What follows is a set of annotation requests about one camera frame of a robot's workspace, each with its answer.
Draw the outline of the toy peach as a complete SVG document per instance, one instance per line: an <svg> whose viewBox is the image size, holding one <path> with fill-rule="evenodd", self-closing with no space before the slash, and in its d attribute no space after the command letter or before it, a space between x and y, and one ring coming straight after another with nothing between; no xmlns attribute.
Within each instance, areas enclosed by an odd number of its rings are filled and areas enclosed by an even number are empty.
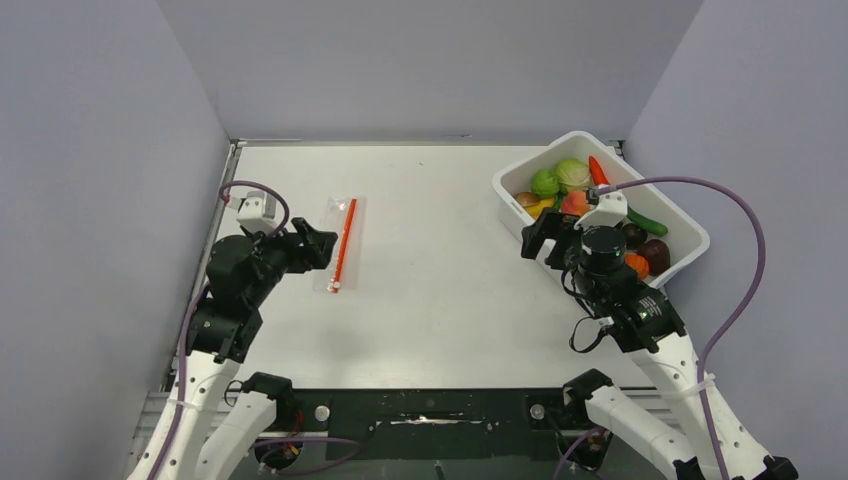
<svg viewBox="0 0 848 480"><path fill-rule="evenodd" d="M564 196L559 211L566 215L582 217L591 210L586 190L574 190Z"/></svg>

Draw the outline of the small green cabbage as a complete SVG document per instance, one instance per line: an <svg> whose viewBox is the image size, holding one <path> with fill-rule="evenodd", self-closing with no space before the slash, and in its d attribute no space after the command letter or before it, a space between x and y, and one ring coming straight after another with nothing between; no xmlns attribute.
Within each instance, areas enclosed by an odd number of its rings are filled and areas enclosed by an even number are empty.
<svg viewBox="0 0 848 480"><path fill-rule="evenodd" d="M560 192L556 173L547 169L537 171L531 180L531 192L539 199L555 197Z"/></svg>

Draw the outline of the clear zip bag orange zipper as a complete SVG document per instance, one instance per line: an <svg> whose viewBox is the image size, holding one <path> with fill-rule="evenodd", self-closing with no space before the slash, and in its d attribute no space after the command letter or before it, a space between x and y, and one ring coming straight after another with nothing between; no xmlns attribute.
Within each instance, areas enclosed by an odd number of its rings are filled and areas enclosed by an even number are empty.
<svg viewBox="0 0 848 480"><path fill-rule="evenodd" d="M326 269L313 281L313 290L324 294L352 292L358 286L367 201L364 197L330 198L320 222L322 230L338 239Z"/></svg>

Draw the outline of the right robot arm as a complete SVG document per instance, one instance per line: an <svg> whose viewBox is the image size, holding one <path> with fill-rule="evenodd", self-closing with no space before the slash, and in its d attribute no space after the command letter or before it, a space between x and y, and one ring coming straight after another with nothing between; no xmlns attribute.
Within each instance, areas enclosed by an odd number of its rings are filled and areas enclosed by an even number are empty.
<svg viewBox="0 0 848 480"><path fill-rule="evenodd" d="M796 479L786 457L770 454L743 426L716 388L700 374L699 358L668 298L626 262L626 237L617 227L581 228L577 217L547 208L521 231L521 255L562 274L564 290L585 305L636 364L670 409L670 427L637 405L613 381L590 369L563 387L562 411L572 425L610 431L667 479Z"/></svg>

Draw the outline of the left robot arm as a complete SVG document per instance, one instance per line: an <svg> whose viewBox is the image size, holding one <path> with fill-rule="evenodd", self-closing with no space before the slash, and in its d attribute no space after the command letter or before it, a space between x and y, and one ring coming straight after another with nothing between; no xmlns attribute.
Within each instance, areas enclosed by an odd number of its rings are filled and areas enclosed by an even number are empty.
<svg viewBox="0 0 848 480"><path fill-rule="evenodd" d="M286 274L326 269L338 235L305 219L278 233L251 232L216 241L206 284L189 306L178 340L174 386L132 479L226 479L268 427L296 425L290 379L255 372L218 425L219 403L263 324L262 303Z"/></svg>

